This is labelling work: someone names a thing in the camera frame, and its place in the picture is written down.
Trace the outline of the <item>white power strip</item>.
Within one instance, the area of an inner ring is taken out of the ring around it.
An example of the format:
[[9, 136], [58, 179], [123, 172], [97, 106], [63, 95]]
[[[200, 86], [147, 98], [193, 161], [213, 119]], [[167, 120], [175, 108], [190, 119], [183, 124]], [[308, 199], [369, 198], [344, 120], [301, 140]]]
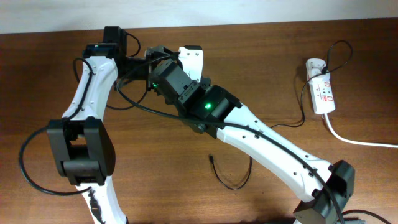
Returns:
[[328, 114], [335, 110], [330, 83], [330, 73], [312, 78], [308, 75], [313, 110], [315, 114]]

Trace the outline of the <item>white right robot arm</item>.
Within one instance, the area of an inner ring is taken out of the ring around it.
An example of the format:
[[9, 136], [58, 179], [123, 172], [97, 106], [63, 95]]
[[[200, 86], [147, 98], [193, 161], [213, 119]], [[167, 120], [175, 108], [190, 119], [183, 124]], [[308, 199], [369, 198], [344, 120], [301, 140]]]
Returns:
[[298, 223], [343, 223], [342, 209], [354, 190], [354, 169], [317, 158], [275, 132], [229, 91], [203, 78], [203, 51], [186, 45], [173, 52], [148, 48], [149, 82], [177, 109], [173, 119], [196, 133], [245, 152], [283, 181], [300, 200]]

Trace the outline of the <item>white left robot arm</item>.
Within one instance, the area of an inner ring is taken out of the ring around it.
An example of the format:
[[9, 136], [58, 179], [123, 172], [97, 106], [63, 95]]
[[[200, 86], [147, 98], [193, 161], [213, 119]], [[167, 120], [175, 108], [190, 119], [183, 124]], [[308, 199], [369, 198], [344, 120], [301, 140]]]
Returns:
[[58, 173], [74, 185], [95, 223], [127, 223], [113, 185], [116, 153], [103, 124], [109, 93], [128, 58], [128, 33], [107, 26], [103, 40], [89, 44], [72, 102], [60, 120], [51, 120], [47, 134]]

